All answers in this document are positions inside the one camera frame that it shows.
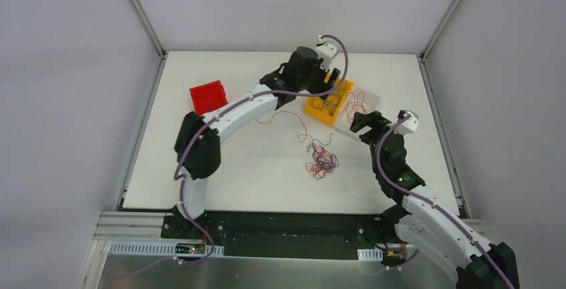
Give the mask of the white plastic bin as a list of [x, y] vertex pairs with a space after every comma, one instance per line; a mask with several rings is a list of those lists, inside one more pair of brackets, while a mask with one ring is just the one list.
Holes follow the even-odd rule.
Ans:
[[350, 131], [350, 124], [352, 123], [354, 113], [370, 113], [377, 110], [381, 104], [381, 97], [379, 95], [354, 86], [346, 98], [342, 109], [339, 111], [338, 119], [334, 122], [333, 128], [345, 136], [358, 139], [358, 136], [368, 131], [368, 128], [365, 127], [357, 133]]

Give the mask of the orange plastic bin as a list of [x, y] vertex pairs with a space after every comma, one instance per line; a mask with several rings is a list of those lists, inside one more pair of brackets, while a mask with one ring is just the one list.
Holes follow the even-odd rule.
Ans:
[[321, 97], [308, 97], [304, 106], [304, 113], [325, 123], [334, 125], [338, 113], [342, 109], [346, 98], [354, 87], [354, 82], [345, 80], [342, 85], [326, 99]]

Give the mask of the red plastic bin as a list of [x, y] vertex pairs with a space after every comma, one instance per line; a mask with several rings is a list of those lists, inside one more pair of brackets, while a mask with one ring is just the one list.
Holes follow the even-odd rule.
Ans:
[[220, 80], [189, 89], [194, 111], [198, 115], [217, 110], [228, 104], [224, 86]]

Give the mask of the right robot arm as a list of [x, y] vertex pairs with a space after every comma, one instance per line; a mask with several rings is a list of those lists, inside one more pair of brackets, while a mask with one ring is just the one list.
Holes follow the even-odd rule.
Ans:
[[396, 122], [381, 112], [356, 112], [350, 130], [370, 148], [372, 170], [384, 195], [395, 202], [378, 226], [387, 242], [412, 245], [440, 268], [456, 288], [519, 288], [516, 255], [504, 242], [494, 244], [464, 223], [439, 200], [407, 164], [404, 137], [419, 117], [399, 111]]

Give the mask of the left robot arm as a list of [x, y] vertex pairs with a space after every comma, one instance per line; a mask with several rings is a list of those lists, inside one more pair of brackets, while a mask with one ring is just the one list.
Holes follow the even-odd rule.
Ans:
[[174, 179], [181, 182], [178, 230], [185, 237], [197, 238], [203, 232], [199, 216], [204, 213], [206, 181], [220, 167], [221, 144], [252, 120], [297, 97], [326, 99], [341, 82], [341, 71], [331, 67], [339, 51], [327, 42], [314, 49], [298, 47], [240, 99], [203, 115], [186, 114], [174, 144], [178, 163]]

